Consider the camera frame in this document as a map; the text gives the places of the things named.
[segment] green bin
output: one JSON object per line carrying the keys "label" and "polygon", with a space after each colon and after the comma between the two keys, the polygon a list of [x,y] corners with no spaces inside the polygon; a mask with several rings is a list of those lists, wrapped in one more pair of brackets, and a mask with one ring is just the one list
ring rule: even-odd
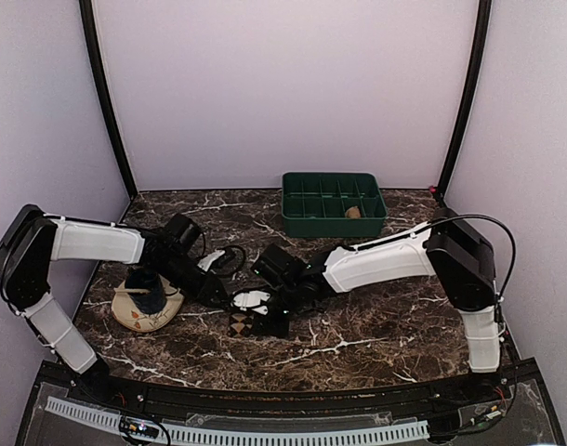
{"label": "green bin", "polygon": [[[361,218],[346,218],[358,206]],[[370,174],[290,172],[283,175],[282,216],[290,237],[377,237],[387,207]]]}

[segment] vertical black post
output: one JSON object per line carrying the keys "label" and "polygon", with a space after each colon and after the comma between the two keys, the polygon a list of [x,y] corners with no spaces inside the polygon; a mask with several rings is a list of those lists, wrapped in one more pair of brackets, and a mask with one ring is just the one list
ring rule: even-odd
{"label": "vertical black post", "polygon": [[114,108],[110,99],[110,90],[106,82],[106,75],[104,73],[104,66],[101,61],[101,53],[99,51],[98,34],[96,32],[96,22],[94,20],[94,11],[91,0],[79,0],[81,8],[81,21],[83,22],[83,31],[86,36],[87,53],[89,54],[89,63],[91,64],[91,71],[94,75],[94,82],[98,90],[99,106],[104,116],[104,122],[108,130],[108,136],[112,144],[112,150],[120,169],[120,174],[123,177],[126,191],[131,198],[137,196],[137,186],[135,179],[131,172],[128,160],[126,159],[125,146],[120,138],[118,131],[118,124],[116,123],[116,116],[114,115]]}
{"label": "vertical black post", "polygon": [[466,82],[463,87],[463,96],[459,104],[459,112],[455,121],[455,128],[449,150],[444,160],[442,167],[441,177],[436,187],[430,188],[436,200],[444,205],[444,194],[447,192],[449,183],[451,182],[451,175],[455,170],[457,156],[463,143],[463,136],[466,133],[468,126],[469,113],[471,112],[471,105],[476,93],[476,85],[478,84],[478,77],[480,75],[481,58],[484,52],[484,45],[486,43],[486,34],[488,33],[488,23],[490,22],[490,10],[492,8],[492,0],[480,0],[478,5],[478,18],[476,20],[476,30],[473,36],[473,44],[471,46],[471,55],[469,56],[468,74]]}

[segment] white vent grille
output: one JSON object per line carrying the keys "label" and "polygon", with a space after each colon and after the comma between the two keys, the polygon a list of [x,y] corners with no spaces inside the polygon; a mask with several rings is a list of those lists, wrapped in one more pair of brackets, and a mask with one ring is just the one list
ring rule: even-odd
{"label": "white vent grille", "polygon": [[[121,435],[118,430],[121,416],[118,413],[105,412],[101,409],[82,406],[72,401],[54,397],[48,397],[46,410],[82,425]],[[170,433],[172,444],[175,446],[378,446],[429,438],[426,421],[337,432],[272,434],[201,429],[169,423],[163,423],[163,425]],[[164,432],[160,433],[160,437],[155,443],[166,444]]]}

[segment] white wall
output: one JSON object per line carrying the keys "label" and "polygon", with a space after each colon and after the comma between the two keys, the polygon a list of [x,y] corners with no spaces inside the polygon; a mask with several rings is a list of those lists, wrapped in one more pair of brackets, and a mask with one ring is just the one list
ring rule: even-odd
{"label": "white wall", "polygon": [[437,181],[477,0],[95,3],[140,189],[277,187],[293,170]]}
{"label": "white wall", "polygon": [[[447,201],[515,231],[508,322],[521,354],[537,358],[567,437],[567,0],[494,2]],[[503,270],[508,244],[495,248]]]}
{"label": "white wall", "polygon": [[[99,109],[77,1],[0,1],[0,238],[26,203],[116,219],[127,196]],[[73,314],[92,264],[54,265]],[[0,299],[0,446],[14,444],[45,350]]]}

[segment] marble table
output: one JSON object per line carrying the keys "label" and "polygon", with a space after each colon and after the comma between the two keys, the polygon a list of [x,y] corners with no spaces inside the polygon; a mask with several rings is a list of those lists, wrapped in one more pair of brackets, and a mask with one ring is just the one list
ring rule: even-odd
{"label": "marble table", "polygon": [[[429,219],[436,207],[426,190],[382,193],[389,218],[381,235]],[[180,212],[203,228],[209,252],[241,245],[246,266],[225,282],[233,292],[262,284],[249,267],[270,243],[309,259],[341,242],[286,237],[280,196],[279,190],[143,192],[125,223],[153,228]],[[124,265],[103,263],[75,318],[116,376],[213,389],[323,391],[428,381],[468,370],[461,320],[436,278],[378,283],[332,297],[323,312],[295,316],[287,339],[239,339],[227,336],[227,314],[187,302],[157,332],[127,330],[114,320],[110,305],[126,272]]]}

